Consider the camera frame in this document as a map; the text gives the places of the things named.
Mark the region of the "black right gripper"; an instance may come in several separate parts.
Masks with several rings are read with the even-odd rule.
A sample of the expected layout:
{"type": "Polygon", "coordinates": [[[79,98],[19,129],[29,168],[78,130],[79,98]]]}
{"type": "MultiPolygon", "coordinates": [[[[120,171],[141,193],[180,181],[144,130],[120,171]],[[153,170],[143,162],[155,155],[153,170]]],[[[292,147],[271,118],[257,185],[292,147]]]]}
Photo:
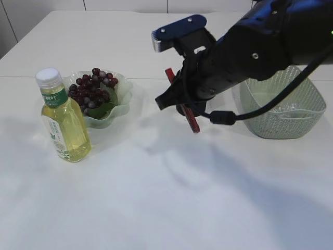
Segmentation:
{"type": "Polygon", "coordinates": [[[184,80],[193,102],[204,102],[248,78],[269,79],[289,64],[279,30],[233,26],[215,40],[203,28],[176,41],[185,60],[179,77],[165,70],[170,86],[155,98],[160,110],[187,104],[184,80]]]}

